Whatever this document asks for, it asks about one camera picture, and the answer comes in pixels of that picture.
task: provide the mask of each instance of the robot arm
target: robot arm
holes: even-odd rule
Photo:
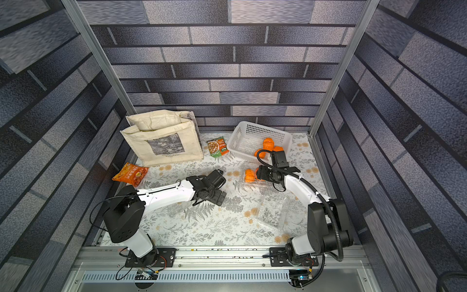
[[[281,184],[291,191],[304,206],[308,207],[307,233],[289,239],[285,249],[288,261],[301,264],[308,254],[330,254],[336,260],[342,261],[342,248],[353,244],[350,232],[350,220],[343,200],[331,199],[321,194],[313,185],[303,179],[300,170],[290,167],[284,151],[271,151],[272,165],[264,163],[257,153],[261,165],[257,171],[259,179]],[[331,219],[326,222],[325,215]],[[338,250],[339,256],[332,253]]]
[[[226,193],[220,188],[226,182],[221,170],[214,170],[208,176],[191,176],[180,183],[152,189],[135,190],[133,186],[123,187],[112,199],[104,212],[104,222],[113,243],[123,243],[131,256],[145,266],[155,260],[157,249],[149,236],[139,229],[143,215],[173,203],[195,200],[193,205],[210,201],[221,206]]]

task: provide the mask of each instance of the table surface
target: table surface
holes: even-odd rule
[[[290,237],[306,232],[306,207],[290,191],[279,193],[272,188],[243,183],[245,162],[231,153],[219,158],[209,155],[206,141],[223,136],[227,142],[231,133],[201,133],[203,160],[150,167],[138,188],[169,185],[191,175],[209,174],[214,169],[224,171],[227,179],[221,188],[227,193],[222,206],[203,202],[172,204],[144,215],[140,228],[148,233],[156,246],[239,246],[284,245]],[[306,133],[292,133],[292,148],[287,155],[290,166],[296,166],[304,178],[326,194]],[[262,195],[287,196],[289,203],[282,230],[265,226],[255,219]],[[105,232],[101,246],[120,246]]]

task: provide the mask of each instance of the wall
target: wall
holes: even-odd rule
[[[306,131],[365,1],[79,1],[138,112]]]
[[[59,0],[2,1],[0,19],[1,290],[60,291],[115,191],[126,112]]]
[[[466,270],[466,4],[381,0],[318,130],[384,292]]]

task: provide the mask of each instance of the metal frame pole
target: metal frame pole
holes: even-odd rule
[[[117,94],[118,98],[122,102],[123,106],[127,110],[128,114],[136,114],[133,104],[128,97],[127,92],[123,88],[120,80],[117,77],[117,74],[113,70],[112,65],[110,64],[109,59],[107,58],[104,50],[102,49],[99,41],[97,40],[94,32],[91,29],[91,26],[86,20],[83,12],[79,8],[76,0],[62,0],[63,5],[65,6],[66,11],[70,15],[71,20],[75,23],[78,28],[81,36],[85,40],[92,54],[97,60],[97,63],[101,67],[102,71],[106,75],[110,84],[112,85],[113,90]]]
[[[350,60],[352,59],[352,56],[354,55],[355,50],[357,49],[357,46],[360,43],[363,33],[367,29],[368,23],[370,22],[370,19],[373,16],[373,13],[375,12],[379,1],[380,0],[367,0],[367,2],[365,3],[365,7],[363,8],[363,13],[360,16],[360,19],[358,20],[357,25],[355,26],[354,34],[352,35],[352,38],[350,39],[350,42],[346,47],[344,56],[339,62],[337,71],[335,72],[334,77],[331,80],[331,84],[329,85],[329,88],[326,91],[326,95],[324,96],[323,101],[321,102],[321,105],[319,106],[318,113],[313,119],[310,132],[308,133],[309,136],[315,136],[316,133],[318,132],[318,128],[321,125],[321,122],[323,121],[327,108],[329,107],[329,104],[331,103],[331,99],[334,97],[334,95],[337,92],[337,88],[338,88],[337,86],[339,85],[339,82],[342,79],[342,76],[344,76],[347,66],[349,65]]]

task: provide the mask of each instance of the printed image on bag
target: printed image on bag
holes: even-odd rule
[[[146,142],[148,142],[154,154],[156,155],[176,154],[185,152],[182,141],[178,136],[178,133],[159,139],[146,140]]]

